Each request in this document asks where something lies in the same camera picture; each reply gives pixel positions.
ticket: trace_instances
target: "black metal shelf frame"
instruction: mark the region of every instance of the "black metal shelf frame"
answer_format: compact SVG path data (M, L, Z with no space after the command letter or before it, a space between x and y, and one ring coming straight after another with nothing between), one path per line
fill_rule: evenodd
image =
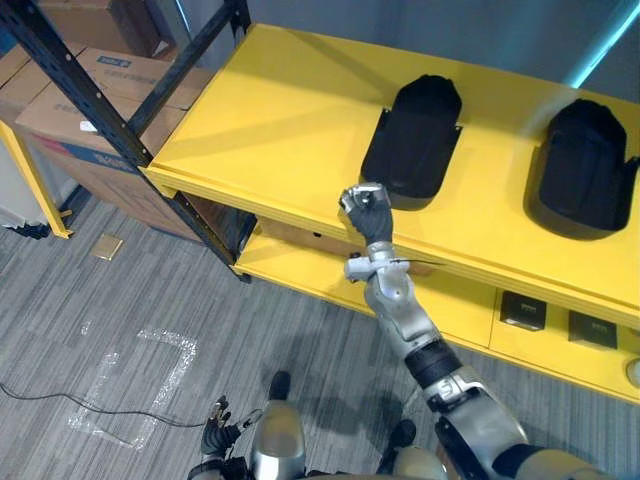
M140 141L140 135L195 62L227 24L230 24L235 36L240 28L246 33L250 23L246 0L224 0L222 6L191 43L177 55L173 64L127 122L91 80L31 0L0 0L0 24L14 35L31 58L91 121L122 159L139 173L149 187L156 191L202 242L229 267L236 262L240 254L240 245L244 244L251 234L255 217L251 215L242 226L237 226L236 237L239 241L235 245L227 246L181 192L174 198L162 196L137 167L146 167L153 160L151 153Z

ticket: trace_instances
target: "lower shelf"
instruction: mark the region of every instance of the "lower shelf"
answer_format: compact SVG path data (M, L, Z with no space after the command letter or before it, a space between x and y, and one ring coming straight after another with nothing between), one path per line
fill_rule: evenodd
M304 248L261 232L251 235L234 269L338 305L373 315L364 284L344 278L345 259ZM504 359L592 390L640 404L640 389L624 376L624 365L640 352L640 341L619 327L618 350L570 343L566 310L548 308L547 327L529 332L499 321L496 288L436 271L414 276L416 296L443 336L453 343Z

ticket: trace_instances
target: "yellow shelf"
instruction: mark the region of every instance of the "yellow shelf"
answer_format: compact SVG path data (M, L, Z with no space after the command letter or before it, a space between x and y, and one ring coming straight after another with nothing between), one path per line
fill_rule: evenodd
M585 242L523 210L531 157L550 118L578 97L607 105L640 152L640 106L490 68L256 25L146 170L182 190L321 234L360 242L338 215L358 180L382 106L429 73L451 78L464 126L443 187L418 212L394 212L394 243L460 277L640 327L640 210L621 232Z
M640 337L618 326L618 348L601 349L568 340L568 311L547 306L544 330L530 332L494 319L489 349L506 359L640 404L640 389L626 377L627 363L640 356Z
M364 284L345 280L344 263L339 256L269 237L258 226L234 268L373 315L364 301ZM442 271L413 280L418 301L447 340L640 404L640 390L624 377L624 365L639 344L629 329L619 328L618 350L598 350L567 340L566 310L560 307L548 307L545 330L528 332L499 321L493 287Z
M344 278L345 261L269 237L257 227L234 269L373 315L364 301L364 283ZM428 306L448 340L472 348L489 346L494 287L439 271L413 279L418 301Z

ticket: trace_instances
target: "wall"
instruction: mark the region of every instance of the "wall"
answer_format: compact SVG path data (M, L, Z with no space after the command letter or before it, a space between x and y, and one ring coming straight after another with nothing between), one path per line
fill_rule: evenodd
M616 5L636 0L249 0L254 22L492 66L560 82L588 50ZM195 34L221 0L182 0ZM219 67L228 31L203 65ZM640 21L585 87L640 101Z

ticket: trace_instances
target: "box label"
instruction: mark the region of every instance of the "box label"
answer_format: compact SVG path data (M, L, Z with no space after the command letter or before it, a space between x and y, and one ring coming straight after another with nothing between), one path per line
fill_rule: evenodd
M106 63L107 65L114 65L116 67L129 68L131 65L130 60L124 58L107 57L106 55L100 55L97 60L99 63Z

